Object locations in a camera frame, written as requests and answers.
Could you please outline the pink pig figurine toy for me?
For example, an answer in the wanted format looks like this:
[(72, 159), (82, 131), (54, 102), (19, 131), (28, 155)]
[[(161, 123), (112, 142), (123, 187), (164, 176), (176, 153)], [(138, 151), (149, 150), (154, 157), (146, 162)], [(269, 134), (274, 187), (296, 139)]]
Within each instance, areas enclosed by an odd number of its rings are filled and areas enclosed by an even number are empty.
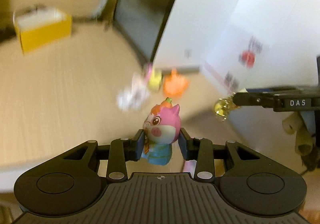
[(172, 156), (172, 144), (181, 128), (180, 106), (171, 98), (155, 105), (143, 123), (145, 133), (142, 157), (153, 165), (167, 165)]

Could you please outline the biscuit stick packet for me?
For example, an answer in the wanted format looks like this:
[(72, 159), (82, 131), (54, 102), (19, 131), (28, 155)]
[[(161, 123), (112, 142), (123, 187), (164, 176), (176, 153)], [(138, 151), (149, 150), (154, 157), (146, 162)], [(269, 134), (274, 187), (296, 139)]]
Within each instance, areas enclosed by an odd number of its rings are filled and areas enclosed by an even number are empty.
[(149, 90), (157, 92), (162, 85), (162, 71), (153, 67), (151, 63), (148, 63), (144, 69), (145, 80)]

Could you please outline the pink Volcano snack packet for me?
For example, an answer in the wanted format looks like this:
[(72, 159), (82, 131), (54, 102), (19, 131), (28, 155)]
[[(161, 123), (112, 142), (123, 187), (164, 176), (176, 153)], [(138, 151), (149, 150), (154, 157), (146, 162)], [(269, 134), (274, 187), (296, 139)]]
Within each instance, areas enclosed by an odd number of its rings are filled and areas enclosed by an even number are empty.
[(196, 161), (195, 160), (185, 160), (183, 164), (183, 173), (190, 173), (193, 175), (195, 173), (195, 167), (196, 167)]

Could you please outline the white leaflet with QR codes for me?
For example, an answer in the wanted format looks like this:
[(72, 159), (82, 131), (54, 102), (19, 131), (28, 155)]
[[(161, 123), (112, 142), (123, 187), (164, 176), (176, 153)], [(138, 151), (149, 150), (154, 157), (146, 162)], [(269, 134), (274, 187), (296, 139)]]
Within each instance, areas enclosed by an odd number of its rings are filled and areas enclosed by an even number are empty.
[(231, 16), (213, 43), (202, 73), (222, 95), (276, 85), (267, 63), (281, 27), (275, 19)]

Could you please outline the gold keychain trinket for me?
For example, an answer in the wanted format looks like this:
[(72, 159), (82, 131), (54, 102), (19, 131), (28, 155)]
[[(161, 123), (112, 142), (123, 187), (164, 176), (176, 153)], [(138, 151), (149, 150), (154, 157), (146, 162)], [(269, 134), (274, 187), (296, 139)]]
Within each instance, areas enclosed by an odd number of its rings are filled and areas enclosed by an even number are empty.
[(240, 108), (240, 106), (236, 105), (233, 102), (233, 96), (234, 94), (229, 95), (225, 98), (220, 98), (213, 105), (213, 112), (217, 117), (217, 119), (219, 119), (220, 121), (227, 120), (227, 117), (229, 116), (231, 111), (234, 111)]

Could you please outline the white pink cloth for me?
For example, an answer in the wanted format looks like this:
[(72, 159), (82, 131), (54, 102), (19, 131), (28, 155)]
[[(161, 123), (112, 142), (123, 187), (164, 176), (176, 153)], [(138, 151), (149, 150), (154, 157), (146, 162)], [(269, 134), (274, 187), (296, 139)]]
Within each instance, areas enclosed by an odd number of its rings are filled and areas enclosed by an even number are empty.
[(116, 98), (117, 106), (122, 111), (139, 110), (150, 97), (145, 78), (133, 74), (131, 85), (124, 88)]

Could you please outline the white aigo computer case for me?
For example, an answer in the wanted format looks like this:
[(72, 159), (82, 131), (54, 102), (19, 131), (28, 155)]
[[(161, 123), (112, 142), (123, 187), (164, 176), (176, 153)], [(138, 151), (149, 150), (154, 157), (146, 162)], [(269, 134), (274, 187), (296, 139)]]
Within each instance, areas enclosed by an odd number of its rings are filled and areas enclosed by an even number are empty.
[(239, 0), (117, 0), (114, 25), (141, 65), (199, 71)]

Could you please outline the yellow cardboard box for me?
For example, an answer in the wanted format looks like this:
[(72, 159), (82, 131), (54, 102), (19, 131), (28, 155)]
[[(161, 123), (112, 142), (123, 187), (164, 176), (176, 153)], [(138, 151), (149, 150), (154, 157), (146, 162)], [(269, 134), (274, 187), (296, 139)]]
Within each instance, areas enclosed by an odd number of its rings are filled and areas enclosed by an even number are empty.
[(69, 37), (72, 16), (55, 7), (35, 6), (14, 11), (12, 23), (23, 54)]

